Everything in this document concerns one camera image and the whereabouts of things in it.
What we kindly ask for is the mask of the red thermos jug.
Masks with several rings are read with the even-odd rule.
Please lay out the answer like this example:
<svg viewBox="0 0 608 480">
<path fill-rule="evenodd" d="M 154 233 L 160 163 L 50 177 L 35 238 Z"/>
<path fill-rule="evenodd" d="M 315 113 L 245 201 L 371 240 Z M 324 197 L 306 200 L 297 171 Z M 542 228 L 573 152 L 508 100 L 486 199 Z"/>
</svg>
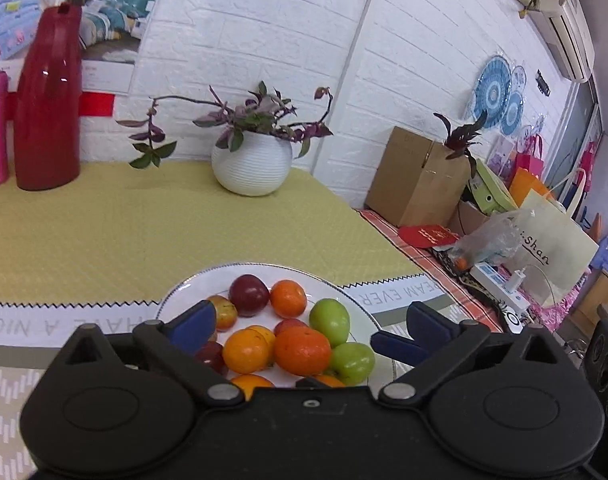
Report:
<svg viewBox="0 0 608 480">
<path fill-rule="evenodd" d="M 24 59 L 14 116 L 14 166 L 25 191 L 58 188 L 80 173 L 81 8 L 43 11 Z"/>
</svg>

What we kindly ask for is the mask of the white power strip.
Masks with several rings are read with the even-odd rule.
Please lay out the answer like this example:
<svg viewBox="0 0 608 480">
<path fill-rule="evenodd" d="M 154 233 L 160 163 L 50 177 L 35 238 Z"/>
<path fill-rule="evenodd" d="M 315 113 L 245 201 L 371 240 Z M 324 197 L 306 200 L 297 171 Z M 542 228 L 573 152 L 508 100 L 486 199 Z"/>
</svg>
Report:
<svg viewBox="0 0 608 480">
<path fill-rule="evenodd" d="M 517 314 L 522 314 L 530 306 L 530 302 L 517 290 L 507 288 L 509 281 L 495 268 L 486 262 L 472 266 L 470 274 L 495 299 L 511 307 Z"/>
</svg>

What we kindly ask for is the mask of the small orange mandarin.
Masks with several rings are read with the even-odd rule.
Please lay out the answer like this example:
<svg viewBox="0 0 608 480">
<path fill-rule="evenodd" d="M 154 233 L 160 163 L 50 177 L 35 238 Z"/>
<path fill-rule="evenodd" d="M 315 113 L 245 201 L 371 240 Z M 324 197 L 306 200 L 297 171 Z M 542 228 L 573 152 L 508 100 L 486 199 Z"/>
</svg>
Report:
<svg viewBox="0 0 608 480">
<path fill-rule="evenodd" d="M 232 372 L 252 374 L 269 365 L 270 347 L 257 330 L 244 328 L 228 337 L 223 345 L 223 359 Z"/>
</svg>

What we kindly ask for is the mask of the green patterned tablecloth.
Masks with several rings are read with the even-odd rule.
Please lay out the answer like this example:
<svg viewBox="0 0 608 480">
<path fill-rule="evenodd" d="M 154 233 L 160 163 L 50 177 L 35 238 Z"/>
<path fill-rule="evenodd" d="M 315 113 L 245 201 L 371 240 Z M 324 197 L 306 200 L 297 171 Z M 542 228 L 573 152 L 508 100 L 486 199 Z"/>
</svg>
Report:
<svg viewBox="0 0 608 480">
<path fill-rule="evenodd" d="M 71 184 L 25 192 L 0 185 L 0 479 L 34 469 L 18 413 L 79 324 L 125 332 L 151 318 L 167 292 L 220 264 L 287 266 L 345 289 L 378 284 L 387 299 L 453 296 L 392 237 L 307 172 L 277 192 L 225 191 L 205 162 L 136 170 L 84 166 Z"/>
</svg>

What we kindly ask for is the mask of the small orange in plate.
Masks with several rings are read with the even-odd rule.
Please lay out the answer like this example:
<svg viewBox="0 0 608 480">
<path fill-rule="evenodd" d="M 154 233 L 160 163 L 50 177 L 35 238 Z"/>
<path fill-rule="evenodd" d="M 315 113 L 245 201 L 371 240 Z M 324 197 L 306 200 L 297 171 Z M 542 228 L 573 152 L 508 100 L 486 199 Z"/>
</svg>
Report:
<svg viewBox="0 0 608 480">
<path fill-rule="evenodd" d="M 253 330 L 257 334 L 261 335 L 261 337 L 264 338 L 264 341 L 266 341 L 268 347 L 268 360 L 266 366 L 272 367 L 273 363 L 275 362 L 275 359 L 273 358 L 275 355 L 273 352 L 275 351 L 276 335 L 272 330 L 269 330 L 269 328 L 261 325 L 251 325 L 249 326 L 249 330 Z"/>
</svg>

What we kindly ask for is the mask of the large tangerine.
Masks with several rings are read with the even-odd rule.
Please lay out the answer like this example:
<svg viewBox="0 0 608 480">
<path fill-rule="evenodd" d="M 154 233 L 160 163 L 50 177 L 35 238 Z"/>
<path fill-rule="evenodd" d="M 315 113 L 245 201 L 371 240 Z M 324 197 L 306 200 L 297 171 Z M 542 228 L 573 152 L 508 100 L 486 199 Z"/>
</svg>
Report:
<svg viewBox="0 0 608 480">
<path fill-rule="evenodd" d="M 283 330 L 276 336 L 273 358 L 286 372 L 297 376 L 316 376 L 330 364 L 332 348 L 324 335 L 306 326 Z"/>
</svg>

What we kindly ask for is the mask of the blue round wall decorations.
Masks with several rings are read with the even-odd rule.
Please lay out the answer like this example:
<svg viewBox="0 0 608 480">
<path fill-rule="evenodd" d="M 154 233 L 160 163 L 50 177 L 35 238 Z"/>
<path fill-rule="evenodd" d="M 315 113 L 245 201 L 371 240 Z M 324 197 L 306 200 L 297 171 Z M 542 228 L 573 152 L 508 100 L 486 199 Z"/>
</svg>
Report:
<svg viewBox="0 0 608 480">
<path fill-rule="evenodd" d="M 485 112 L 485 129 L 513 136 L 521 127 L 527 82 L 522 65 L 511 66 L 504 56 L 493 55 L 475 81 L 464 118 L 479 119 Z"/>
</svg>

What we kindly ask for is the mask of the pink gift bag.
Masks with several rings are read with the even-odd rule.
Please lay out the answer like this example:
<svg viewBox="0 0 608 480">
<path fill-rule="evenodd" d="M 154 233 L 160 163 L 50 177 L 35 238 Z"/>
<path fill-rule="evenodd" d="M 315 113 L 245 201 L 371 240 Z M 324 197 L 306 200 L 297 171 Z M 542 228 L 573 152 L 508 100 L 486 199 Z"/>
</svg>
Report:
<svg viewBox="0 0 608 480">
<path fill-rule="evenodd" d="M 542 176 L 544 170 L 544 144 L 538 133 L 531 134 L 525 142 L 525 148 L 517 154 L 514 169 L 524 169 L 536 178 Z"/>
</svg>

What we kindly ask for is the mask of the white ribbed plant pot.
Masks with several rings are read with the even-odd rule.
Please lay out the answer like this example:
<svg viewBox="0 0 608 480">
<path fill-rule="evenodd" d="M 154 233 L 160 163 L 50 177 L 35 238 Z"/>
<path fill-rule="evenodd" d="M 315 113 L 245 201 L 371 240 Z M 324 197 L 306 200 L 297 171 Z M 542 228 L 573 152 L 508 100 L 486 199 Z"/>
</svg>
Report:
<svg viewBox="0 0 608 480">
<path fill-rule="evenodd" d="M 275 136 L 246 132 L 234 152 L 213 148 L 212 168 L 226 190 L 249 197 L 275 192 L 287 178 L 293 162 L 292 144 Z"/>
</svg>

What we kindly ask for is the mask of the purple trailing plant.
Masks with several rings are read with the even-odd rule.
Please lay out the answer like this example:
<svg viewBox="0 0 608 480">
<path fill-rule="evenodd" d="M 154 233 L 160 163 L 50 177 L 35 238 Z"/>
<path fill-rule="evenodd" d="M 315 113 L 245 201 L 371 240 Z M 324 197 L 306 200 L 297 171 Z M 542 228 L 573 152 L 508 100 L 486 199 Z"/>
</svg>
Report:
<svg viewBox="0 0 608 480">
<path fill-rule="evenodd" d="M 313 94 L 316 101 L 325 102 L 325 111 L 321 117 L 294 122 L 286 121 L 288 117 L 297 115 L 297 107 L 292 100 L 283 96 L 277 89 L 269 90 L 264 82 L 249 91 L 249 98 L 244 103 L 235 106 L 221 99 L 214 88 L 209 88 L 208 91 L 211 94 L 208 100 L 179 94 L 154 96 L 142 119 L 118 119 L 117 125 L 133 131 L 128 139 L 138 157 L 129 162 L 129 166 L 138 170 L 158 167 L 175 154 L 178 143 L 169 141 L 166 132 L 155 122 L 155 117 L 159 114 L 159 104 L 164 101 L 206 106 L 208 112 L 193 119 L 192 124 L 202 129 L 219 128 L 221 132 L 216 139 L 215 148 L 230 153 L 240 151 L 246 138 L 254 133 L 297 144 L 297 156 L 302 158 L 308 154 L 313 140 L 333 135 L 327 125 L 327 118 L 334 104 L 334 96 L 328 87 L 321 86 Z"/>
</svg>

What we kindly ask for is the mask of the large orange front right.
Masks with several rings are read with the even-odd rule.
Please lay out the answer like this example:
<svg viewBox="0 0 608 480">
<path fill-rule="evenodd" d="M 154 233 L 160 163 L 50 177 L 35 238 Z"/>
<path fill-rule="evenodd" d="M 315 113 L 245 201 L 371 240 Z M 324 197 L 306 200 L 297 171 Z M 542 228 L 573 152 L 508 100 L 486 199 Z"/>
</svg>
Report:
<svg viewBox="0 0 608 480">
<path fill-rule="evenodd" d="M 313 379 L 317 380 L 317 382 L 321 382 L 321 384 L 324 384 L 330 388 L 344 388 L 345 387 L 345 384 L 343 382 L 341 382 L 340 379 L 337 379 L 336 377 L 333 377 L 331 375 L 320 374 L 320 375 L 313 376 Z"/>
</svg>

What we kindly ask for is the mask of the medium tangerine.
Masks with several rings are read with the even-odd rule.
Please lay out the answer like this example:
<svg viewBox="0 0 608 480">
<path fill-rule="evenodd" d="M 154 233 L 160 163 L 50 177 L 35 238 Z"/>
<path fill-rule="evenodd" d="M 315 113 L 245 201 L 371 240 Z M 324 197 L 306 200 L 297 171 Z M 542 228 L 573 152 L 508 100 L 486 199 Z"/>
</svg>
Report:
<svg viewBox="0 0 608 480">
<path fill-rule="evenodd" d="M 280 280 L 270 289 L 270 304 L 280 318 L 298 318 L 307 307 L 302 286 L 292 280 Z"/>
</svg>

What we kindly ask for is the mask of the dark red plum back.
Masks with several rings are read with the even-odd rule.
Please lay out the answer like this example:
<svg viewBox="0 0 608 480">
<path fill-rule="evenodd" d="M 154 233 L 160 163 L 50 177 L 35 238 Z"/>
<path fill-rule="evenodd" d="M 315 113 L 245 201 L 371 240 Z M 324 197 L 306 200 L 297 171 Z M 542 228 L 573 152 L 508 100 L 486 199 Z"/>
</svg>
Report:
<svg viewBox="0 0 608 480">
<path fill-rule="evenodd" d="M 242 318 L 251 318 L 269 304 L 270 292 L 267 286 L 253 274 L 243 274 L 236 278 L 228 290 L 229 300 Z"/>
</svg>

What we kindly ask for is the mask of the dark red plum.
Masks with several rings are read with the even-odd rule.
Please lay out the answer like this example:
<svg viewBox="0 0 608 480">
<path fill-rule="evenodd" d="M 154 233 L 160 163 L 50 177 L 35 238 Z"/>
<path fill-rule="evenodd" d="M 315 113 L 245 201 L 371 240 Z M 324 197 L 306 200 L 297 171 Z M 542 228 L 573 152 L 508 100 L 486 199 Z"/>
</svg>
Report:
<svg viewBox="0 0 608 480">
<path fill-rule="evenodd" d="M 269 304 L 270 292 L 267 286 L 253 274 L 243 274 L 236 278 L 228 290 L 229 300 L 242 318 L 251 318 Z"/>
<path fill-rule="evenodd" d="M 223 345 L 216 341 L 207 341 L 197 353 L 194 354 L 194 359 L 197 362 L 205 364 L 212 370 L 215 370 L 221 376 L 228 374 L 228 367 L 223 359 Z"/>
</svg>

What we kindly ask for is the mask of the orange paper bag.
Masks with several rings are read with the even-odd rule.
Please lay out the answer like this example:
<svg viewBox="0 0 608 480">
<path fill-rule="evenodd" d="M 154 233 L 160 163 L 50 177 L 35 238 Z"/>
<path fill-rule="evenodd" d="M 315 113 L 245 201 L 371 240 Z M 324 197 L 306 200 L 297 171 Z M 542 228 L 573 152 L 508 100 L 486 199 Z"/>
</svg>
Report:
<svg viewBox="0 0 608 480">
<path fill-rule="evenodd" d="M 524 168 L 518 168 L 509 186 L 509 193 L 514 203 L 521 207 L 531 191 L 546 198 L 550 197 L 548 188 L 539 180 L 539 177 Z"/>
</svg>

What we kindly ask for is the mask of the clear plastic bag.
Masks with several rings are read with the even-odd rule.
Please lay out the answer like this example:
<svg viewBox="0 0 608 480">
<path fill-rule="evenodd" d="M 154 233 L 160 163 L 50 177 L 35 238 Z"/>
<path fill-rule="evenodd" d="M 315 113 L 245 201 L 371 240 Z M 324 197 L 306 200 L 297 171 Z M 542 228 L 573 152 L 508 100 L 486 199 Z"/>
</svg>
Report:
<svg viewBox="0 0 608 480">
<path fill-rule="evenodd" d="M 534 217 L 532 209 L 493 214 L 479 229 L 458 240 L 447 257 L 457 272 L 469 271 L 482 262 L 499 266 L 512 258 L 522 244 L 520 223 Z"/>
</svg>

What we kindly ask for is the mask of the beige Shan tote bag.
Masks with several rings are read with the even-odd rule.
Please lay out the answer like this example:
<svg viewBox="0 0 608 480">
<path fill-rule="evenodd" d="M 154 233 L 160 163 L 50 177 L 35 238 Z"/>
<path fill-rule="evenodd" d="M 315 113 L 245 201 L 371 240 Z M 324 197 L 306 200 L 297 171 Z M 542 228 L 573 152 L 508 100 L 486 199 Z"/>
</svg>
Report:
<svg viewBox="0 0 608 480">
<path fill-rule="evenodd" d="M 507 262 L 510 271 L 525 272 L 523 290 L 544 308 L 571 291 L 598 250 L 598 244 L 573 219 L 583 196 L 586 172 L 576 168 L 563 180 L 578 182 L 569 206 L 558 202 L 552 190 L 548 198 L 528 193 L 519 208 L 532 209 L 535 217 L 520 223 L 522 245 Z"/>
</svg>

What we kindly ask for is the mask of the brown cardboard box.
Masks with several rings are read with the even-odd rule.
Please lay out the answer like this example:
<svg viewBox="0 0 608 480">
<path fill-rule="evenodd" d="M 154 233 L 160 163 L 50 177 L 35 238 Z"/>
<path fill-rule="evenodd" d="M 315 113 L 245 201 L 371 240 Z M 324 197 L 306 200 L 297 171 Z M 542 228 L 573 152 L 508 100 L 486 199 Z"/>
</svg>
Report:
<svg viewBox="0 0 608 480">
<path fill-rule="evenodd" d="M 365 206 L 393 226 L 446 226 L 471 178 L 467 157 L 418 133 L 395 127 Z"/>
</svg>

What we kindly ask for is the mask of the white ceramic plate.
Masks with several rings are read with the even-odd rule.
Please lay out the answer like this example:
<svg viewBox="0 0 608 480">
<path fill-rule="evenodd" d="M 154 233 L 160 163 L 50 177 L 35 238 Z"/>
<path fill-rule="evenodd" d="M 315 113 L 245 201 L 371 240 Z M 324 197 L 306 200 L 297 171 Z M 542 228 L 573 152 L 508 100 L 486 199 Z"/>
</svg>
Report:
<svg viewBox="0 0 608 480">
<path fill-rule="evenodd" d="M 202 300 L 215 312 L 195 359 L 246 396 L 292 388 L 305 373 L 331 388 L 372 391 L 396 376 L 393 361 L 370 347 L 380 328 L 374 317 L 321 278 L 267 263 L 217 266 L 173 289 L 157 316 L 169 323 Z"/>
</svg>

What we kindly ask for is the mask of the green apple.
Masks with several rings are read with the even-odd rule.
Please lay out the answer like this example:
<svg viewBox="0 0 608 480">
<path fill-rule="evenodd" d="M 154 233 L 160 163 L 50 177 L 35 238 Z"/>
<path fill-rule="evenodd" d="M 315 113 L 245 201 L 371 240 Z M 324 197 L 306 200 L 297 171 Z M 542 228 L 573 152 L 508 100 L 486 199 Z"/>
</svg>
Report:
<svg viewBox="0 0 608 480">
<path fill-rule="evenodd" d="M 351 318 L 340 301 L 323 298 L 315 303 L 309 314 L 309 326 L 324 334 L 331 347 L 345 344 L 351 331 Z"/>
<path fill-rule="evenodd" d="M 375 355 L 368 344 L 344 342 L 331 353 L 328 372 L 347 386 L 366 382 L 375 365 Z"/>
</svg>

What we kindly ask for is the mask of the large orange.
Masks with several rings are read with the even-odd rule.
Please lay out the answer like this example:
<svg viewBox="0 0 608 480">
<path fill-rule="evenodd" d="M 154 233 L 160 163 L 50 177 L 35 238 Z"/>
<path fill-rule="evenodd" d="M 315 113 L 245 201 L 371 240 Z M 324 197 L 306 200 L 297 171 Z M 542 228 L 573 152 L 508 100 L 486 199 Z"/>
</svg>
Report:
<svg viewBox="0 0 608 480">
<path fill-rule="evenodd" d="M 320 375 L 313 376 L 313 379 L 317 380 L 317 382 L 321 382 L 321 384 L 324 384 L 330 388 L 344 388 L 345 387 L 345 384 L 343 382 L 341 382 L 340 379 L 337 379 L 336 377 L 333 377 L 331 375 L 320 374 Z"/>
<path fill-rule="evenodd" d="M 275 386 L 270 380 L 255 374 L 238 375 L 231 378 L 230 382 L 242 390 L 247 401 L 252 399 L 257 388 L 273 388 Z"/>
</svg>

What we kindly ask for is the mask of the small red apple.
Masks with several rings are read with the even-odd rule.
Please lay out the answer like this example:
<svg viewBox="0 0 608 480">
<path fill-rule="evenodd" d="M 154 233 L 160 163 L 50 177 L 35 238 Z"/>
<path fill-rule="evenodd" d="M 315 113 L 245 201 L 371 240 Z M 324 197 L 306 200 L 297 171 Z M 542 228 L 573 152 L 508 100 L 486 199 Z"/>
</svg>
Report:
<svg viewBox="0 0 608 480">
<path fill-rule="evenodd" d="M 275 326 L 275 328 L 273 329 L 273 333 L 275 334 L 275 336 L 279 336 L 286 330 L 296 327 L 307 327 L 307 324 L 299 320 L 298 318 L 286 318 Z"/>
</svg>

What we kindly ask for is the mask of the red envelope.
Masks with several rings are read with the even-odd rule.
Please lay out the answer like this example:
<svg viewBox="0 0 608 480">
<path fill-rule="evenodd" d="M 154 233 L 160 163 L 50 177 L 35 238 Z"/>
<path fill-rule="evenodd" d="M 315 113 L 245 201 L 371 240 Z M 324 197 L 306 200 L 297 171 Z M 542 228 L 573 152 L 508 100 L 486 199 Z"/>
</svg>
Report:
<svg viewBox="0 0 608 480">
<path fill-rule="evenodd" d="M 459 240 L 459 236 L 444 226 L 402 226 L 398 236 L 407 245 L 419 249 L 450 246 Z"/>
</svg>

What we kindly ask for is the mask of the dark purple potted plant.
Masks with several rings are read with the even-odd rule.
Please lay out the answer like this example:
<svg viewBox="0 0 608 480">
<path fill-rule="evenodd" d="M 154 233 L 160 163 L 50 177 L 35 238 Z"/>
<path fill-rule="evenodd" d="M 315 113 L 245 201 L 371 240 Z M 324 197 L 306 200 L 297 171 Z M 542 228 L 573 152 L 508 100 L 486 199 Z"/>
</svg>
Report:
<svg viewBox="0 0 608 480">
<path fill-rule="evenodd" d="M 471 178 L 475 177 L 478 172 L 478 164 L 476 159 L 473 157 L 470 148 L 474 144 L 479 144 L 476 140 L 481 135 L 480 130 L 485 125 L 487 119 L 487 110 L 483 110 L 480 117 L 473 122 L 473 124 L 464 124 L 455 129 L 451 128 L 451 123 L 442 114 L 434 113 L 445 126 L 447 131 L 447 138 L 444 141 L 445 148 L 448 148 L 450 154 L 447 156 L 448 160 L 458 159 L 465 157 L 468 159 L 470 165 Z"/>
</svg>

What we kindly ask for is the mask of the red-yellow apple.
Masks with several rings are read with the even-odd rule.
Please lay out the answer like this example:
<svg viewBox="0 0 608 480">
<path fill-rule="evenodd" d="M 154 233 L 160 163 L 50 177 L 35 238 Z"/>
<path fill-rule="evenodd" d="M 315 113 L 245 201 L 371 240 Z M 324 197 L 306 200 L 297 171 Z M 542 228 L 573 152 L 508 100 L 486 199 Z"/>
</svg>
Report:
<svg viewBox="0 0 608 480">
<path fill-rule="evenodd" d="M 209 296 L 207 300 L 215 307 L 217 332 L 230 330 L 238 321 L 238 310 L 234 304 L 220 295 Z"/>
</svg>

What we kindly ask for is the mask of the green box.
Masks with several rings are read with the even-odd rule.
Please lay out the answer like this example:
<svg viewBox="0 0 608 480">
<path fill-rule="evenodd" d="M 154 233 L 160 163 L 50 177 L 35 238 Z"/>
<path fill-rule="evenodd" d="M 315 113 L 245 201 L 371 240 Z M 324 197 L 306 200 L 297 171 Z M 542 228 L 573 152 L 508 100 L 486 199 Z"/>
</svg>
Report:
<svg viewBox="0 0 608 480">
<path fill-rule="evenodd" d="M 475 175 L 469 180 L 468 187 L 482 214 L 490 216 L 495 212 L 502 214 L 519 208 L 504 182 L 481 159 L 476 159 Z"/>
</svg>

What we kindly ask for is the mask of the dark red plum front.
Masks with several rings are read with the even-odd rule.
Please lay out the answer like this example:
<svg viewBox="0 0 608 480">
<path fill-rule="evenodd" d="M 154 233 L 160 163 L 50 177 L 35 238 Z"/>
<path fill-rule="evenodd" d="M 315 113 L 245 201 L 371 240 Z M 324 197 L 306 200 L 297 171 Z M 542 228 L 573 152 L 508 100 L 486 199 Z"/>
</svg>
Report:
<svg viewBox="0 0 608 480">
<path fill-rule="evenodd" d="M 207 341 L 197 353 L 194 354 L 194 359 L 197 362 L 205 364 L 212 370 L 215 370 L 221 376 L 228 374 L 228 367 L 223 359 L 223 345 L 216 341 Z"/>
</svg>

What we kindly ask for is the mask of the white air conditioner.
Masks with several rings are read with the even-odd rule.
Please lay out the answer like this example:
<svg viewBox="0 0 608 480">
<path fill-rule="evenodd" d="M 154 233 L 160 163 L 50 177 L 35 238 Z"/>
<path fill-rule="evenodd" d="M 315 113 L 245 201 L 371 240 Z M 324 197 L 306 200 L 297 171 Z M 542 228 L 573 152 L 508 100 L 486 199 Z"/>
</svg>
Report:
<svg viewBox="0 0 608 480">
<path fill-rule="evenodd" d="M 528 0 L 529 15 L 563 77 L 586 82 L 592 76 L 595 49 L 580 0 Z"/>
</svg>

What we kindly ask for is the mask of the large orange front left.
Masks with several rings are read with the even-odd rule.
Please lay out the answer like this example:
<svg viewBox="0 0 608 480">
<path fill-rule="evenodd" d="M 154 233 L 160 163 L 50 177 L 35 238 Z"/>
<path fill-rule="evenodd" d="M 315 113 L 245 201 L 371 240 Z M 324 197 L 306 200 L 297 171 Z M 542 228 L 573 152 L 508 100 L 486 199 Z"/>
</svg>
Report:
<svg viewBox="0 0 608 480">
<path fill-rule="evenodd" d="M 238 375 L 231 378 L 230 382 L 242 390 L 247 401 L 252 399 L 257 388 L 273 388 L 275 386 L 270 380 L 255 374 Z"/>
</svg>

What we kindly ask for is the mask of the bedding poster on wall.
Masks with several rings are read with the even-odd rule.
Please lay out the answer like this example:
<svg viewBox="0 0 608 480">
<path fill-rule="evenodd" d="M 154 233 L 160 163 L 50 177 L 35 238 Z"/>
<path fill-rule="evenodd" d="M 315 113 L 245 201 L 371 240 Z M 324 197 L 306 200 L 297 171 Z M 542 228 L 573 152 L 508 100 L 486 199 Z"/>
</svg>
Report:
<svg viewBox="0 0 608 480">
<path fill-rule="evenodd" d="M 32 44 L 44 28 L 81 55 L 80 113 L 108 117 L 116 96 L 130 90 L 134 68 L 157 0 L 0 0 L 0 70 L 16 91 Z"/>
</svg>

